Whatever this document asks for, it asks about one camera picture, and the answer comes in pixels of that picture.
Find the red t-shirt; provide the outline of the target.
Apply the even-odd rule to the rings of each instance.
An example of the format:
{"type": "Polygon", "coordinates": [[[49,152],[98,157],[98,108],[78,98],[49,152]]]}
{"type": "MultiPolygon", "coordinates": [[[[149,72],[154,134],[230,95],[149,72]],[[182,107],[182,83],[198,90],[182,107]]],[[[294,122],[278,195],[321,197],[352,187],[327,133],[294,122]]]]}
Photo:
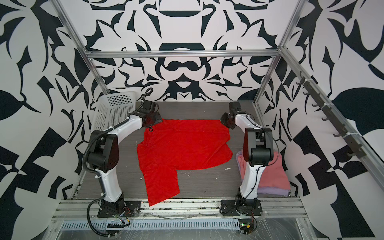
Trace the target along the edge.
{"type": "Polygon", "coordinates": [[[163,120],[145,131],[137,146],[148,202],[154,206],[180,193],[178,171],[204,170],[227,163],[229,129],[219,120],[163,120]]]}

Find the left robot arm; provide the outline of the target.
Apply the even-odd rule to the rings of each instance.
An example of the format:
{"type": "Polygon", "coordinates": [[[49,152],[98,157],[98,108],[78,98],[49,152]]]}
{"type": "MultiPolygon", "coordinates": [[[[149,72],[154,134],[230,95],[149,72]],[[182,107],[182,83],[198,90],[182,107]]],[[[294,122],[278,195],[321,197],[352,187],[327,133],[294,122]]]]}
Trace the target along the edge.
{"type": "Polygon", "coordinates": [[[133,132],[162,122],[159,104],[144,100],[137,110],[123,120],[105,130],[95,130],[82,159],[83,169],[95,174],[102,194],[99,202],[102,210],[110,215],[122,214],[125,208],[124,194],[117,177],[117,164],[120,159],[119,143],[133,132]]]}

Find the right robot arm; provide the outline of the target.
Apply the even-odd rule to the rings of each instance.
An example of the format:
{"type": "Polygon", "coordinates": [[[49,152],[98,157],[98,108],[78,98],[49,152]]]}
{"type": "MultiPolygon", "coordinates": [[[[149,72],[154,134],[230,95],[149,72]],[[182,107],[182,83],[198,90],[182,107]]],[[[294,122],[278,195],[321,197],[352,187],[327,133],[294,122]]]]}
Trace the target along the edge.
{"type": "Polygon", "coordinates": [[[240,102],[229,103],[229,112],[222,115],[221,123],[232,130],[239,127],[244,132],[243,158],[246,168],[236,200],[237,209],[256,208],[261,176],[274,158],[271,130],[257,124],[250,114],[241,109],[240,102]]]}

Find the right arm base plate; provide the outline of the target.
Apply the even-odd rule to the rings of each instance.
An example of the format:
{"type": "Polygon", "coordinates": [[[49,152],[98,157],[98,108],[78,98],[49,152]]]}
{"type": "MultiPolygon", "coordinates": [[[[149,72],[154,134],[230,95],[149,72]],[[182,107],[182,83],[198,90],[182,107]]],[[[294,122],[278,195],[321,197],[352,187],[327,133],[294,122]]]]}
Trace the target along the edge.
{"type": "Polygon", "coordinates": [[[261,202],[258,199],[246,200],[221,200],[219,210],[223,216],[261,216],[263,209],[261,202]]]}

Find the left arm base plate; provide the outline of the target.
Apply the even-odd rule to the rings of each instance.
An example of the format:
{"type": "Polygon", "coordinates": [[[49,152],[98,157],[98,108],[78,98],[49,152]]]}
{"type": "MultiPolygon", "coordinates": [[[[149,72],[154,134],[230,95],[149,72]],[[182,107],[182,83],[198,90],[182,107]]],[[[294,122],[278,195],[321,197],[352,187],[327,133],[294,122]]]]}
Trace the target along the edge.
{"type": "Polygon", "coordinates": [[[118,203],[110,203],[101,200],[98,218],[112,218],[116,214],[121,217],[130,218],[138,214],[141,210],[141,201],[120,201],[118,203]]]}

